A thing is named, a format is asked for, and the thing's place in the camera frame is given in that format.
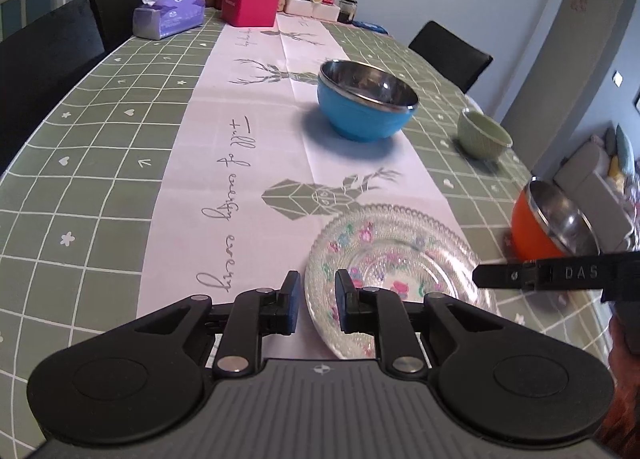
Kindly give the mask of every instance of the floral plate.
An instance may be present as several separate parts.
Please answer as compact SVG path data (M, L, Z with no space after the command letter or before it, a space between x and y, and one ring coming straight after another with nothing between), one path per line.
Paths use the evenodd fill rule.
M341 359L375 356L373 337L340 331L334 277L348 270L356 287L377 286L421 302L441 291L497 313L491 290L478 289L471 274L478 258L443 224L401 206L366 205L324 227L305 272L306 304L320 336Z

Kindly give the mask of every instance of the yellow pillow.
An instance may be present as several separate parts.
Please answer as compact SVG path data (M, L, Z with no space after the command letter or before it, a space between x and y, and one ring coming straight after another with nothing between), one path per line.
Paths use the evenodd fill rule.
M620 194L624 194L625 175L622 174L622 171L620 170L620 162L617 156L613 156L613 158L611 158L611 165L609 165L609 177L616 185L616 190L618 190Z

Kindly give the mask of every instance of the red box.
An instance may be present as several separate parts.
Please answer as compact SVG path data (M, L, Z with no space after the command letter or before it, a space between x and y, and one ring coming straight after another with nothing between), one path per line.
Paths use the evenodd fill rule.
M222 20L236 28L272 28L278 0L223 0Z

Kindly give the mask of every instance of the purple tissue pack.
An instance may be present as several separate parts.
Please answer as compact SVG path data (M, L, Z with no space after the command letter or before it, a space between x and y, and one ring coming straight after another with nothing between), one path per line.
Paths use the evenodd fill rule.
M204 6L204 0L159 0L143 4L133 12L133 34L160 40L201 26Z

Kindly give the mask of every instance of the blue bowl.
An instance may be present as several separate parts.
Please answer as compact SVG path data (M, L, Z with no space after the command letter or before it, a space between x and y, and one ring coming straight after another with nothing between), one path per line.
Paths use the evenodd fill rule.
M388 138L418 107L411 87L377 67L328 60L318 73L318 103L338 134L355 142Z

